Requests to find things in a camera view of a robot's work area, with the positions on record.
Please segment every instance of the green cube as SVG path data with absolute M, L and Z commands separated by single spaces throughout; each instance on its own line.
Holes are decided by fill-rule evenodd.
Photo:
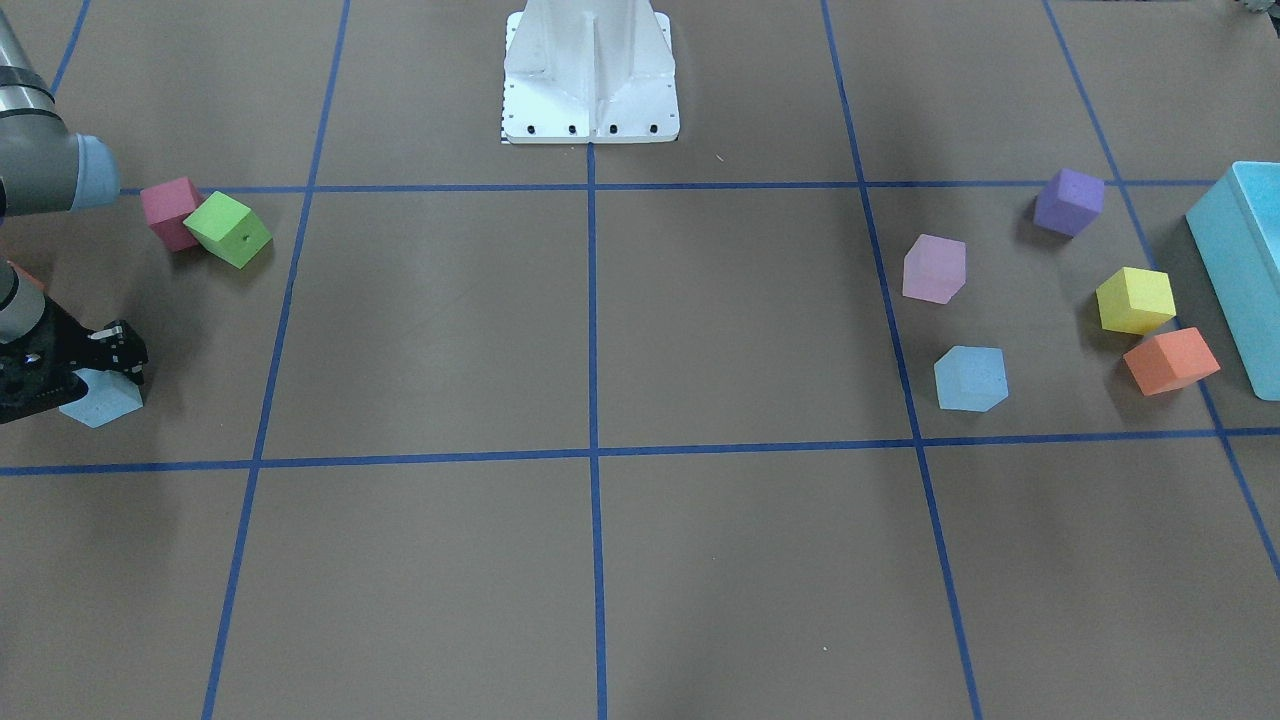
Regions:
M 271 242 L 262 220 L 247 205 L 221 192 L 210 195 L 182 224 L 205 250 L 237 268 L 243 268 Z

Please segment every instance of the white metal stand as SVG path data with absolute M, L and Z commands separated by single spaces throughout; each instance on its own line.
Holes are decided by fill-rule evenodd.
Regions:
M 529 0 L 507 18 L 502 135 L 513 143 L 680 135 L 671 19 L 649 0 Z

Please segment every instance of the purple cube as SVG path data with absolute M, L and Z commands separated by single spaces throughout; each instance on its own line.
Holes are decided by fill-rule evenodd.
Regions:
M 1101 179 L 1062 168 L 1036 199 L 1036 224 L 1075 237 L 1102 214 L 1105 193 Z

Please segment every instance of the orange cube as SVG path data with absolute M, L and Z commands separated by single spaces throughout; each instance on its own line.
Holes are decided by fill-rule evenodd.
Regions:
M 1157 334 L 1126 352 L 1124 361 L 1143 395 L 1183 388 L 1220 369 L 1196 328 Z

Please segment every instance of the grid square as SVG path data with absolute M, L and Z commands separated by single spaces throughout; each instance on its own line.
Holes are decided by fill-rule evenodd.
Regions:
M 856 191 L 598 202 L 604 445 L 910 436 Z
M 125 187 L 303 183 L 340 5 L 97 0 L 58 110 L 102 137 Z
M 81 0 L 41 0 L 40 3 L 5 3 L 14 35 L 27 51 L 33 69 L 52 86 L 58 65 L 67 51 L 67 41 L 76 28 Z
M 964 717 L 910 450 L 602 461 L 609 717 Z
M 856 179 L 819 4 L 653 6 L 671 17 L 680 140 L 600 147 L 602 182 Z
M 585 447 L 585 220 L 579 192 L 317 196 L 268 454 Z
M 991 717 L 1280 714 L 1276 577 L 1217 439 L 929 465 Z
M 895 0 L 831 14 L 868 179 L 1111 177 L 1039 3 Z
M 1187 210 L 1207 187 L 1130 187 L 1134 208 L 1160 269 L 1169 273 L 1179 319 L 1204 336 L 1221 370 L 1204 379 L 1219 418 L 1228 428 L 1280 427 L 1280 402 L 1258 400 L 1244 373 L 1231 329 L 1213 293 L 1196 240 L 1187 227 Z
M 0 707 L 195 717 L 244 473 L 0 479 Z
M 243 270 L 170 254 L 138 197 L 12 218 L 5 252 L 83 325 L 124 318 L 147 343 L 145 406 L 96 430 L 59 413 L 0 425 L 0 465 L 239 460 L 253 454 L 301 199 L 244 200 L 276 236 Z
M 1053 12 L 1125 178 L 1213 179 L 1235 160 L 1280 158 L 1262 120 L 1280 117 L 1267 18 L 1231 0 L 1055 0 Z
M 1280 542 L 1280 437 L 1236 437 L 1231 448 L 1271 542 Z
M 353 3 L 320 182 L 584 182 L 581 145 L 500 142 L 503 37 L 522 6 Z
M 1119 192 L 1108 191 L 1112 211 L 1074 240 L 1032 224 L 1036 192 L 872 191 L 890 287 L 901 287 L 901 258 L 916 234 L 968 243 L 969 282 L 947 306 L 893 293 L 922 432 L 966 437 L 1212 427 L 1194 388 L 1144 398 L 1121 360 L 1140 338 L 1101 327 L 1097 286 L 1124 265 L 1146 265 Z M 1009 398 L 980 415 L 940 410 L 933 363 L 954 345 L 1002 348 Z
M 594 717 L 585 461 L 268 470 L 219 717 Z

